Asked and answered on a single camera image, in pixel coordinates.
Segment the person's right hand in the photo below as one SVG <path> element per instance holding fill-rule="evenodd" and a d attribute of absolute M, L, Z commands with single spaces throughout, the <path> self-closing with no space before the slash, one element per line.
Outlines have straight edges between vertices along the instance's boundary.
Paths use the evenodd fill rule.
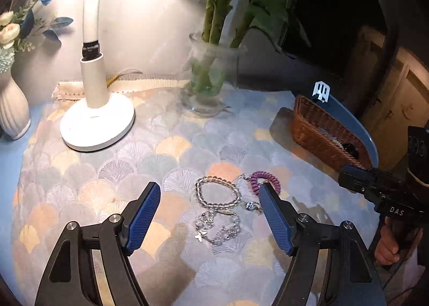
<path fill-rule="evenodd" d="M 393 236 L 389 218 L 385 218 L 385 224 L 380 229 L 380 240 L 375 248 L 375 259 L 383 266 L 395 264 L 400 260 L 398 244 Z"/>

